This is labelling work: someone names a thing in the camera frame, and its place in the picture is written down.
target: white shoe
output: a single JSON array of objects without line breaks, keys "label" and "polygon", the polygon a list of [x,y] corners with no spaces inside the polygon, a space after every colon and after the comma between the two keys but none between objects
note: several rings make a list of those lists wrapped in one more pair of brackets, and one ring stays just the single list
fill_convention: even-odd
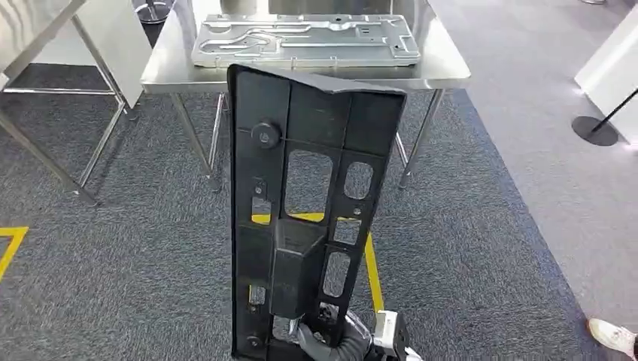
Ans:
[{"label": "white shoe", "polygon": [[636,344],[635,333],[597,318],[591,318],[587,324],[591,335],[603,346],[626,353],[636,361],[636,357],[633,355],[633,347]]}]

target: metal plate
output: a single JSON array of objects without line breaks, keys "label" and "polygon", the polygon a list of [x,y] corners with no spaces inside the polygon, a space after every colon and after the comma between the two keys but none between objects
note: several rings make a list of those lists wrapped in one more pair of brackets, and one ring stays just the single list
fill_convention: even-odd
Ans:
[{"label": "metal plate", "polygon": [[407,66],[419,58],[401,15],[209,15],[192,54],[208,68]]}]

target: gray carpet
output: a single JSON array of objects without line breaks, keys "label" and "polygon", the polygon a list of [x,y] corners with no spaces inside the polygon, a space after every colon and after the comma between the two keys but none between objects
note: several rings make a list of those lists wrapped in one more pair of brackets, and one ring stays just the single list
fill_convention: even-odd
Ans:
[{"label": "gray carpet", "polygon": [[[96,82],[86,68],[56,71],[74,85]],[[41,84],[50,72],[31,67],[22,81],[59,85]],[[428,96],[410,95],[401,125],[407,144]],[[215,97],[186,100],[208,144]],[[2,96],[0,105],[74,174],[114,109],[110,99],[82,96]],[[0,284],[0,358],[229,359],[228,160],[223,190],[213,193],[169,98],[144,96],[140,110],[136,123],[120,123],[89,182],[97,208],[63,193],[0,131],[0,226],[31,227]],[[395,154],[372,237],[386,307],[406,315],[416,350],[600,355],[465,92],[444,98],[403,191],[400,169]],[[317,211],[314,198],[296,207]],[[357,283],[352,307],[370,322],[365,267]]]}]

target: rectangular cutout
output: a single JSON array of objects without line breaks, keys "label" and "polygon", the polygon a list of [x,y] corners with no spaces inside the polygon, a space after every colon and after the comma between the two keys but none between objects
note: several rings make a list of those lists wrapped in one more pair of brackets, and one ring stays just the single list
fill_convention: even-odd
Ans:
[{"label": "rectangular cutout", "polygon": [[293,150],[288,156],[286,179],[286,213],[319,213],[326,210],[333,161],[323,154]]},{"label": "rectangular cutout", "polygon": [[253,205],[252,205],[252,220],[255,223],[259,223],[259,224],[263,224],[263,225],[269,225],[270,224],[270,202],[265,200],[265,199],[261,199],[261,198],[257,198],[257,197],[253,197]]},{"label": "rectangular cutout", "polygon": [[364,199],[370,191],[372,167],[362,162],[352,162],[345,175],[343,193],[352,199]]},{"label": "rectangular cutout", "polygon": [[343,252],[332,252],[328,256],[328,265],[324,275],[324,293],[332,297],[340,297],[343,285],[348,276],[350,257]]},{"label": "rectangular cutout", "polygon": [[251,305],[263,305],[266,303],[266,289],[260,286],[248,286],[248,303]]},{"label": "rectangular cutout", "polygon": [[274,316],[272,318],[272,336],[280,341],[297,342],[296,335],[291,335],[290,319]]},{"label": "rectangular cutout", "polygon": [[356,244],[359,229],[361,228],[361,220],[354,218],[338,218],[335,226],[334,241]]}]

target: table leg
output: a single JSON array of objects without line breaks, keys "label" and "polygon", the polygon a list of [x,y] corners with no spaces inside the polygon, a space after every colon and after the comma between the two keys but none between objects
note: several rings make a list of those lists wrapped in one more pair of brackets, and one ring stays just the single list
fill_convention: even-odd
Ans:
[{"label": "table leg", "polygon": [[[217,110],[215,111],[215,123],[213,124],[213,136],[211,139],[211,149],[208,154],[208,164],[211,167],[211,172],[215,173],[217,158],[217,145],[219,143],[219,135],[220,135],[220,126],[221,126],[221,118],[223,113],[223,104],[224,104],[224,93],[220,93],[219,97],[217,97]],[[214,177],[213,180],[213,191],[219,192],[221,190],[221,171],[218,172],[219,176]]]},{"label": "table leg", "polygon": [[34,141],[29,139],[22,130],[15,126],[7,117],[7,115],[0,111],[0,126],[4,128],[12,137],[14,137],[21,145],[23,145],[31,154],[41,160],[45,166],[47,166],[64,184],[67,190],[71,190],[73,193],[80,196],[80,198],[94,206],[97,205],[96,200],[86,191],[80,184],[77,184],[71,176],[62,169],[51,157],[44,152]]},{"label": "table leg", "polygon": [[401,181],[399,182],[399,188],[401,189],[406,188],[406,184],[408,183],[408,176],[412,173],[419,153],[421,152],[421,148],[424,145],[427,127],[430,125],[430,123],[432,123],[434,114],[436,114],[436,111],[441,105],[441,100],[443,99],[444,92],[445,91],[443,89],[436,89],[434,91],[432,99],[430,100],[430,106],[427,108],[427,113],[425,114],[425,118],[423,119],[423,123],[421,124],[421,129],[419,129],[417,141],[415,142],[415,145],[412,148],[412,152],[410,153],[410,159],[408,160],[406,168],[403,169],[403,174],[401,174]]},{"label": "table leg", "polygon": [[408,165],[408,156],[406,155],[406,148],[403,146],[403,141],[401,140],[401,135],[399,132],[396,132],[394,135],[394,143],[396,144],[396,148],[399,150],[399,156],[401,156],[401,163],[403,163],[403,167],[405,168]]},{"label": "table leg", "polygon": [[195,154],[199,159],[199,164],[204,171],[204,175],[210,179],[212,176],[211,166],[208,164],[208,159],[206,158],[206,154],[204,153],[204,147],[202,147],[202,143],[200,143],[199,139],[197,138],[195,127],[193,126],[193,122],[190,121],[188,111],[186,110],[186,107],[184,107],[184,102],[177,93],[171,93],[171,100],[173,101],[175,110],[178,111],[178,118],[181,121],[181,125],[184,127],[186,136],[190,140],[191,147],[193,147],[193,150],[195,150]]},{"label": "table leg", "polygon": [[120,115],[122,114],[123,110],[124,110],[124,104],[120,103],[120,105],[117,107],[117,111],[115,111],[115,114],[113,114],[113,116],[111,117],[111,121],[108,122],[108,126],[106,127],[106,130],[104,131],[104,133],[102,133],[102,137],[100,138],[98,146],[93,151],[93,154],[91,154],[91,159],[89,159],[89,164],[87,164],[87,167],[84,169],[84,171],[82,172],[82,175],[80,176],[81,187],[84,187],[87,185],[87,181],[89,180],[91,173],[93,173],[93,168],[95,168],[99,157],[102,155],[102,151],[104,150],[104,147],[106,146],[106,143],[108,142],[108,139],[111,137],[111,134],[113,133],[113,129],[115,129],[115,126],[117,125],[117,121],[120,119]]}]

